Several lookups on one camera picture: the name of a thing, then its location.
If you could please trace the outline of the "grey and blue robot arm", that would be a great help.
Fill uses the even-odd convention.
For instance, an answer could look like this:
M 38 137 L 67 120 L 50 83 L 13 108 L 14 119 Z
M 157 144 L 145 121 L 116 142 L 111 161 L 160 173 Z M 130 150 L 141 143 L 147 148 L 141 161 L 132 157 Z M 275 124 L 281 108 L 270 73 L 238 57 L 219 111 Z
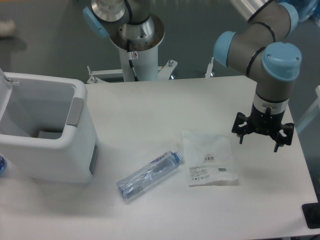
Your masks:
M 276 148 L 289 146 L 295 125 L 282 119 L 300 73 L 302 54 L 283 39 L 298 24 L 297 10 L 272 0 L 234 0 L 232 5 L 249 27 L 241 34 L 222 33 L 214 44 L 213 59 L 256 82 L 251 113 L 239 112 L 232 132 L 240 139 L 251 133 L 269 136 Z M 158 65 L 165 29 L 151 13 L 148 0 L 92 0 L 82 13 L 96 35 L 110 38 L 117 47 L 126 82 L 170 78 L 176 64 L 170 60 L 163 67 Z

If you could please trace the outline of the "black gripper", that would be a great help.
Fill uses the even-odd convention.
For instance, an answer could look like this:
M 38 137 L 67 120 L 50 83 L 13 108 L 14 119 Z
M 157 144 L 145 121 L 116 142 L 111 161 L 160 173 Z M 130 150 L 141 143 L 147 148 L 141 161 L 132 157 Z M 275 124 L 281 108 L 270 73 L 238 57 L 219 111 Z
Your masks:
M 231 132 L 240 138 L 240 144 L 243 143 L 244 136 L 251 133 L 270 136 L 275 141 L 273 152 L 276 153 L 280 147 L 292 144 L 295 131 L 294 123 L 282 124 L 284 113 L 271 114 L 270 110 L 261 112 L 252 105 L 249 117 L 241 112 L 236 114 Z

